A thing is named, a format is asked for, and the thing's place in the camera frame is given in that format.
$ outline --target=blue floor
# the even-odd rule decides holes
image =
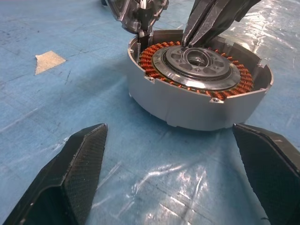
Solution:
[[[183,29],[193,1],[170,0],[155,29]],[[274,73],[247,124],[300,149],[299,0],[265,0],[223,34]],[[0,223],[74,132],[108,123],[87,224],[268,224],[230,129],[166,125],[128,95],[133,37],[100,0],[0,1]],[[67,61],[34,75],[35,55]]]

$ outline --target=gray metal housing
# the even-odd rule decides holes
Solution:
[[[158,30],[153,32],[149,45],[181,39],[182,30]],[[138,65],[139,45],[135,37],[128,47],[133,64],[132,73],[128,75],[130,96],[150,114],[174,127],[212,131],[245,122],[273,85],[272,72],[267,65],[259,64],[261,59],[257,55],[237,43],[229,45],[224,38],[217,37],[210,46],[238,59],[250,70],[255,83],[252,92],[221,101],[147,77]]]

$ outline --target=copper wire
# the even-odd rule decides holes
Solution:
[[[194,89],[190,87],[186,87],[182,84],[175,83],[166,77],[164,77],[159,71],[157,71],[152,65],[152,57],[153,54],[161,48],[170,47],[173,45],[180,45],[180,42],[163,42],[155,45],[151,45],[147,49],[145,49],[140,56],[139,64],[145,70],[145,73],[149,77],[159,78],[162,81],[168,82],[169,84],[176,85],[179,88],[185,88],[188,91],[195,91],[197,93],[206,94],[210,97],[215,97],[220,100],[225,100],[227,97],[232,95],[238,95],[250,92],[253,88],[253,78],[251,73],[243,64],[240,64],[238,60],[234,60],[232,56],[227,56],[225,53],[219,53],[219,50],[214,50],[216,53],[230,60],[239,70],[240,72],[240,83],[235,87],[228,90],[220,90],[220,91],[211,91],[211,90],[203,90],[203,89]]]

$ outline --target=copper coil winding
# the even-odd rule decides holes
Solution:
[[[172,85],[176,85],[179,88],[185,88],[188,91],[195,91],[197,93],[206,94],[210,97],[215,97],[220,100],[224,100],[227,97],[232,96],[232,95],[247,93],[247,92],[251,91],[251,89],[253,88],[253,78],[252,78],[249,70],[247,68],[245,68],[245,66],[243,64],[240,64],[238,60],[234,60],[232,58],[232,56],[227,56],[225,53],[219,53],[218,49],[216,49],[214,51],[216,53],[219,53],[221,56],[227,58],[228,60],[230,60],[231,63],[233,63],[240,72],[240,83],[238,85],[236,85],[235,87],[233,87],[229,90],[220,90],[220,91],[201,90],[201,89],[193,89],[190,87],[186,87],[184,85],[175,83],[175,82],[167,79],[153,67],[152,56],[159,49],[164,48],[164,47],[170,47],[173,45],[180,45],[180,42],[177,41],[174,43],[171,41],[168,43],[163,42],[161,44],[155,44],[155,45],[148,47],[141,53],[139,63],[140,63],[140,66],[145,70],[147,76],[153,77],[153,78],[159,78],[160,80],[168,82],[169,84],[172,84]]]

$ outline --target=tape piece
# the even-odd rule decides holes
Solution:
[[[53,51],[45,52],[41,55],[36,55],[37,58],[37,67],[36,67],[36,75],[40,74],[48,69],[51,69],[59,64],[65,62],[66,60],[56,54]]]

